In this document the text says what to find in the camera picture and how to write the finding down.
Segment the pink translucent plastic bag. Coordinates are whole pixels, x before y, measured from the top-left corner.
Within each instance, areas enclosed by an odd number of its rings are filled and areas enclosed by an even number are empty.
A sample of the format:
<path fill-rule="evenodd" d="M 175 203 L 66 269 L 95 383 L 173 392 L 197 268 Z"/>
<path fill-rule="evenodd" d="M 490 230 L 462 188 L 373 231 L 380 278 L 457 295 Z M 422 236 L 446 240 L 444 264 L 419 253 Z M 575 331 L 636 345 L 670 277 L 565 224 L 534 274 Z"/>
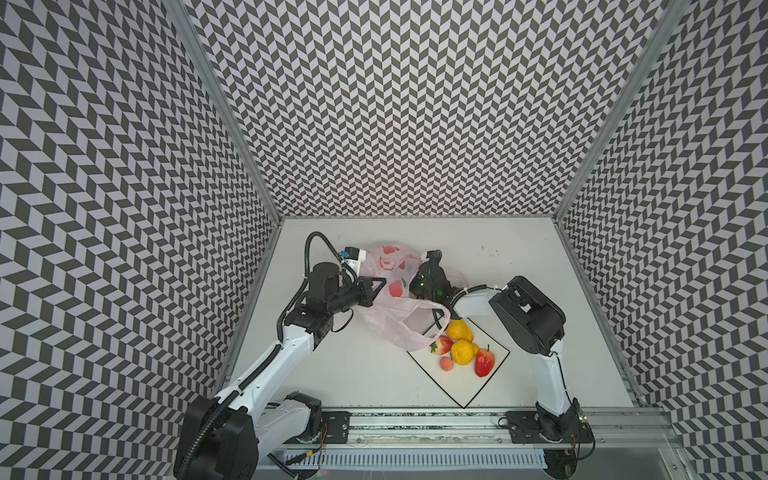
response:
<path fill-rule="evenodd" d="M 435 303 L 411 296 L 409 284 L 419 266 L 426 262 L 427 251 L 418 253 L 401 244 L 390 244 L 373 247 L 366 252 L 360 274 L 385 278 L 387 284 L 372 306 L 358 307 L 356 314 L 379 337 L 402 350 L 418 351 L 429 347 L 450 323 L 453 316 L 450 303 L 453 299 Z M 458 291 L 466 285 L 460 274 L 445 272 Z"/>

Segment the yellow fake lemon with stem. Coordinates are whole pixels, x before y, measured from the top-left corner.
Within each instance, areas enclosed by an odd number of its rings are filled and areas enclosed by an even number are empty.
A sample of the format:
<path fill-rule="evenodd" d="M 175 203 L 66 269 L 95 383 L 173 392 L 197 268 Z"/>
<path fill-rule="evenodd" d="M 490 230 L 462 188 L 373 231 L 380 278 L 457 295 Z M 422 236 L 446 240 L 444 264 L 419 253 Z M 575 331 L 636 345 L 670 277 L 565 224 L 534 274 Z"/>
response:
<path fill-rule="evenodd" d="M 459 340 L 466 340 L 470 343 L 474 342 L 474 334 L 465 320 L 452 320 L 445 329 L 444 334 L 454 342 Z"/>

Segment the red fake strawberry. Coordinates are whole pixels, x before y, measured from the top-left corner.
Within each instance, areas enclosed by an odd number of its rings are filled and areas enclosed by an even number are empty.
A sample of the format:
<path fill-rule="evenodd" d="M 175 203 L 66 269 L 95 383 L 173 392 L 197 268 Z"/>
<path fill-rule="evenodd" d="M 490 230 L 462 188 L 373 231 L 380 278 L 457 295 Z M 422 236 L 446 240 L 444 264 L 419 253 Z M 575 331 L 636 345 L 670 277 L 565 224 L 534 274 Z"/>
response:
<path fill-rule="evenodd" d="M 443 356 L 451 352 L 454 341 L 445 335 L 440 335 L 431 343 L 429 350 L 433 355 Z"/>

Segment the yellow fake citrus fruit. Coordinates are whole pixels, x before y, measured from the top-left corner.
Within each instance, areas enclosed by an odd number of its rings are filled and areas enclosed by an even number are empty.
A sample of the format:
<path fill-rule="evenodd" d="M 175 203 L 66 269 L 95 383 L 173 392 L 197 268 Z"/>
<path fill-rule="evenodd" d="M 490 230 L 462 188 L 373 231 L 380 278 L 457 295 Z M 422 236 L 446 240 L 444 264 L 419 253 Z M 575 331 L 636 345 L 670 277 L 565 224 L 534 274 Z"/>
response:
<path fill-rule="evenodd" d="M 460 339 L 453 343 L 451 347 L 451 358 L 454 363 L 460 366 L 469 365 L 479 352 L 479 347 L 466 340 Z"/>

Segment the small pink fake peach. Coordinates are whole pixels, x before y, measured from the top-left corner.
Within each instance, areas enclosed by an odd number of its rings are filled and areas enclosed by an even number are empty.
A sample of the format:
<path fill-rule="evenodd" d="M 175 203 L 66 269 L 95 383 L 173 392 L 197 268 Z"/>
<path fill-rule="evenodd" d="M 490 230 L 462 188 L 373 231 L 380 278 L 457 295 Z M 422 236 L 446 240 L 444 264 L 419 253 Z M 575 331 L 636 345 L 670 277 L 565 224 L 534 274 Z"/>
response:
<path fill-rule="evenodd" d="M 439 366 L 443 371 L 451 371 L 454 368 L 454 362 L 450 357 L 443 356 L 439 360 Z"/>

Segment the red yellow fake pear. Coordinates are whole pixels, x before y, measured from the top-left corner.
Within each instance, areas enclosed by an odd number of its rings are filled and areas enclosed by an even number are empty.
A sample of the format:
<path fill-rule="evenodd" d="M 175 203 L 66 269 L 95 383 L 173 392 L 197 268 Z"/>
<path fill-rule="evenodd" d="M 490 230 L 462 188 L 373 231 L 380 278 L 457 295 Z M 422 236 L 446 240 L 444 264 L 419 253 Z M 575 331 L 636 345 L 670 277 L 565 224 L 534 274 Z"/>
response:
<path fill-rule="evenodd" d="M 490 350 L 490 345 L 479 348 L 474 356 L 474 371 L 479 378 L 489 376 L 496 364 L 495 354 Z"/>

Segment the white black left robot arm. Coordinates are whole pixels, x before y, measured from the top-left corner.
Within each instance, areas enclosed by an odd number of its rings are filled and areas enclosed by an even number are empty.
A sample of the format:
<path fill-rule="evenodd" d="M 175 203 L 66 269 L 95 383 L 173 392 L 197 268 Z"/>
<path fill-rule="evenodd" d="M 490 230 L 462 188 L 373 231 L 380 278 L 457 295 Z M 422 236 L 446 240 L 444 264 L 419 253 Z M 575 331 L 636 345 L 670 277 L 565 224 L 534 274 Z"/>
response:
<path fill-rule="evenodd" d="M 333 261 L 310 263 L 310 250 L 323 233 L 304 245 L 302 282 L 276 321 L 276 339 L 245 372 L 211 398 L 195 399 L 184 414 L 172 474 L 177 479 L 250 479 L 268 459 L 292 479 L 274 452 L 289 440 L 324 441 L 320 400 L 293 392 L 271 400 L 288 376 L 333 330 L 333 319 L 355 307 L 368 308 L 387 281 L 363 276 L 367 253 L 357 247 L 334 250 Z"/>

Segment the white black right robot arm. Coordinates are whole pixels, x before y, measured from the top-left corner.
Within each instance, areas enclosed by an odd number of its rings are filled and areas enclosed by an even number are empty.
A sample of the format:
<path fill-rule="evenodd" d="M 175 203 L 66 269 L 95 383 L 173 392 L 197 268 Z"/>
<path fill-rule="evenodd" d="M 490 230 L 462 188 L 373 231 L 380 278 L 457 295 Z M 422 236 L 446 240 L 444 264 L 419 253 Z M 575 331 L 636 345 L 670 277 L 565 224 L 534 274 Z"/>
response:
<path fill-rule="evenodd" d="M 409 291 L 415 299 L 440 306 L 431 325 L 420 330 L 432 343 L 410 357 L 456 406 L 469 407 L 509 355 L 475 321 L 494 317 L 528 355 L 536 387 L 533 409 L 504 414 L 500 426 L 515 443 L 566 442 L 577 448 L 593 441 L 562 368 L 565 314 L 527 278 L 516 276 L 503 287 L 460 288 L 450 283 L 438 261 L 428 260 Z"/>

